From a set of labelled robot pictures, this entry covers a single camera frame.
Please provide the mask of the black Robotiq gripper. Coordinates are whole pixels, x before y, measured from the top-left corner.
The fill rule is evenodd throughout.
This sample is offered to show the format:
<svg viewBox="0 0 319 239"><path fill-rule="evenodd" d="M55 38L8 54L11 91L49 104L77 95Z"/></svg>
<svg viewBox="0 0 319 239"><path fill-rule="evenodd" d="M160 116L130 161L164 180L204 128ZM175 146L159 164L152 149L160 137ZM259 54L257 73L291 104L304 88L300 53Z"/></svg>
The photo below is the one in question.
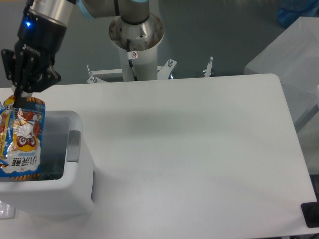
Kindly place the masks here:
<svg viewBox="0 0 319 239"><path fill-rule="evenodd" d="M26 7L14 51L1 51L5 75L12 81L14 108L22 108L26 98L61 81L54 69L67 29L66 7Z"/></svg>

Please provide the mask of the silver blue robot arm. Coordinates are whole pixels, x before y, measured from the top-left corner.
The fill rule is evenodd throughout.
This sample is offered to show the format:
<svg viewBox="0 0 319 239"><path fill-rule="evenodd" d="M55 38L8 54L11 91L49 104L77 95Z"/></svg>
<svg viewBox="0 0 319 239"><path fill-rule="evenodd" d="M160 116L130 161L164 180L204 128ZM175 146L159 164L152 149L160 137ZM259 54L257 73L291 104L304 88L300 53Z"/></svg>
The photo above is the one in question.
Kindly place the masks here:
<svg viewBox="0 0 319 239"><path fill-rule="evenodd" d="M14 49L1 50L6 78L12 82L14 108L24 107L32 93L61 81L54 69L55 55L76 5L88 17L119 16L128 25L140 25L150 17L147 0L26 1Z"/></svg>

